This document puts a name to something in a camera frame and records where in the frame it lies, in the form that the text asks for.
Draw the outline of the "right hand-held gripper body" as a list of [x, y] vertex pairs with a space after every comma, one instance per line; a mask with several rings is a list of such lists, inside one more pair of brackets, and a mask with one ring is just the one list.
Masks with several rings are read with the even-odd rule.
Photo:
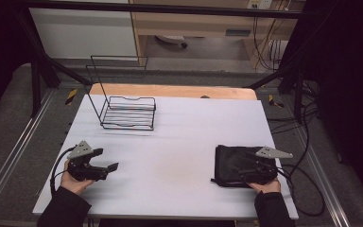
[[257, 151], [245, 154], [241, 169], [254, 169], [253, 176], [240, 177], [243, 183], [266, 184], [274, 180], [278, 175], [277, 159], [292, 159], [293, 154], [276, 148], [262, 147]]

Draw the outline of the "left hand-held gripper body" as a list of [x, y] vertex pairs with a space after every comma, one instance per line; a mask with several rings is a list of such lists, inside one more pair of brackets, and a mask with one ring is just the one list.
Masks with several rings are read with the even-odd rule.
[[106, 167], [91, 166], [91, 153], [94, 149], [86, 141], [77, 144], [67, 156], [69, 160], [68, 172], [78, 181], [105, 180], [109, 174]]

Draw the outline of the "dark towel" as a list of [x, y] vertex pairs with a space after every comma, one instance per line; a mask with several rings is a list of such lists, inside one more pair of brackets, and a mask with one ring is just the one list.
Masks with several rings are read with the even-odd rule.
[[237, 171], [243, 167], [244, 155], [257, 151], [259, 148], [218, 145], [215, 154], [215, 177], [212, 182], [222, 187], [250, 188], [248, 183], [241, 181]]

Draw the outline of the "black wire rack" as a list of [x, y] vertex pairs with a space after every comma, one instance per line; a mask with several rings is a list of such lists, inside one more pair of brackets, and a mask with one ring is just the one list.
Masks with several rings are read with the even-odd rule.
[[88, 80], [87, 96], [105, 130], [153, 131], [156, 100], [151, 96], [121, 95], [109, 85], [118, 79], [143, 79], [147, 57], [92, 55], [85, 66]]

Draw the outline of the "person's left hand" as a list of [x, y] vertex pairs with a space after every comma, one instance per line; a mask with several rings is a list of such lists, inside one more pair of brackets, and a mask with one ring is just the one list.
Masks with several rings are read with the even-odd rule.
[[75, 178], [71, 176], [71, 174], [68, 172], [68, 164], [69, 161], [66, 161], [64, 163], [64, 172], [61, 175], [60, 179], [60, 186], [69, 190], [70, 192], [81, 195], [88, 186], [94, 183], [93, 180], [83, 180], [78, 181]]

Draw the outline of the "person's right hand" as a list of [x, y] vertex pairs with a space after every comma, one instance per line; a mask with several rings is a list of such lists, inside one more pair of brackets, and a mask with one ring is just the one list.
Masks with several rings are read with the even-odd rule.
[[259, 184], [259, 183], [249, 183], [249, 186], [255, 190], [257, 193], [280, 193], [281, 192], [281, 184], [279, 183], [278, 179], [275, 178], [274, 180], [266, 183], [266, 184]]

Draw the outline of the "yellow black floor tape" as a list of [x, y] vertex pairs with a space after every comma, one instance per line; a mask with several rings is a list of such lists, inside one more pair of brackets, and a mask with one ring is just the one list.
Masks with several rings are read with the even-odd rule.
[[285, 107], [285, 105], [283, 103], [276, 102], [273, 95], [268, 95], [268, 104], [270, 106], [276, 106], [278, 108], [284, 108]]
[[65, 105], [71, 105], [73, 99], [75, 98], [76, 94], [78, 92], [78, 89], [73, 89], [70, 91], [68, 97], [65, 100]]

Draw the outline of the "white cabinet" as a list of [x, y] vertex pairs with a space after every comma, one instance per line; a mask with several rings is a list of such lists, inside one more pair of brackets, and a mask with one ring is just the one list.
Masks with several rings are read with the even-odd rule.
[[51, 58], [137, 55], [131, 17], [126, 12], [70, 9], [30, 12], [43, 48]]

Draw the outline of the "white chair base with caster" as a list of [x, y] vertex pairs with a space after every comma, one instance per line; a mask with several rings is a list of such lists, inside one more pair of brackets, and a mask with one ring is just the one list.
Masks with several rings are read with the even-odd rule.
[[163, 35], [157, 35], [156, 36], [157, 39], [166, 42], [166, 43], [170, 43], [170, 44], [178, 44], [180, 45], [182, 48], [186, 48], [188, 46], [188, 44], [186, 43], [185, 39], [183, 36], [163, 36]]

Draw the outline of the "light wooden desk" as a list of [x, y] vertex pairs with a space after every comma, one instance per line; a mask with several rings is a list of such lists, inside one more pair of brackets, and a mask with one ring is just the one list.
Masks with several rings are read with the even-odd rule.
[[[131, 4], [248, 9], [249, 0], [129, 0]], [[273, 0], [267, 10], [303, 8], [295, 0]], [[270, 43], [287, 43], [297, 24], [295, 19], [273, 19], [195, 14], [133, 12], [135, 36], [232, 37], [241, 40], [254, 69], [266, 67]]]

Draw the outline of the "white power strip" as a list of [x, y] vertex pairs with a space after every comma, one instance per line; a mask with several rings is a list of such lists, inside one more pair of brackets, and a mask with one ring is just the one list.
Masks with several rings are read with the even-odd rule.
[[273, 0], [249, 0], [248, 9], [269, 9]]

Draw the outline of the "aluminium floor rail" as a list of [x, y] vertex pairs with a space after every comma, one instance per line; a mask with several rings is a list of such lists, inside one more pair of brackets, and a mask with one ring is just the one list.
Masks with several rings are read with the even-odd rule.
[[31, 117], [24, 130], [22, 131], [20, 137], [16, 141], [16, 144], [11, 149], [9, 156], [0, 168], [0, 194], [3, 191], [13, 169], [17, 166], [19, 160], [21, 159], [30, 139], [32, 138], [35, 130], [38, 128], [47, 108], [49, 107], [52, 97], [56, 94], [56, 89], [48, 89], [43, 100], [41, 102], [42, 107], [37, 111], [36, 115]]
[[325, 171], [323, 170], [320, 160], [318, 159], [315, 150], [310, 145], [309, 133], [304, 128], [297, 128], [295, 130], [299, 141], [306, 152], [304, 155], [306, 162], [310, 166], [312, 175], [314, 176], [315, 182], [320, 188], [320, 192], [324, 197], [324, 201], [328, 212], [335, 223], [336, 227], [351, 227], [350, 221], [348, 220], [342, 205], [337, 198], [333, 186], [331, 185]]

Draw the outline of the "black frame strut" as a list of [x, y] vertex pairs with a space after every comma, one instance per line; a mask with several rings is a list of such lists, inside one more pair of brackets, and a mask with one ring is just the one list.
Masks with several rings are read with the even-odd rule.
[[26, 45], [31, 57], [32, 117], [36, 116], [42, 108], [41, 79], [45, 81], [49, 88], [57, 88], [61, 83], [56, 73], [57, 70], [83, 85], [92, 84], [88, 79], [54, 61], [46, 54], [28, 9], [25, 7], [13, 7], [12, 14], [26, 35]]
[[299, 123], [303, 122], [302, 100], [303, 100], [303, 72], [299, 66], [299, 61], [289, 61], [271, 75], [248, 85], [248, 89], [256, 90], [269, 82], [281, 78], [282, 81], [278, 86], [280, 95], [287, 95], [294, 92], [293, 116]]

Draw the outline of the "black frame crossbar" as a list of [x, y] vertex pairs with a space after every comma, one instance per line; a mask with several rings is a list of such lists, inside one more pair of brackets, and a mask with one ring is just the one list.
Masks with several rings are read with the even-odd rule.
[[230, 9], [214, 7], [169, 6], [150, 4], [122, 4], [100, 2], [51, 1], [51, 0], [18, 0], [17, 4], [34, 9], [71, 9], [167, 14], [218, 15], [257, 18], [304, 19], [316, 16], [315, 12], [286, 11], [266, 9]]

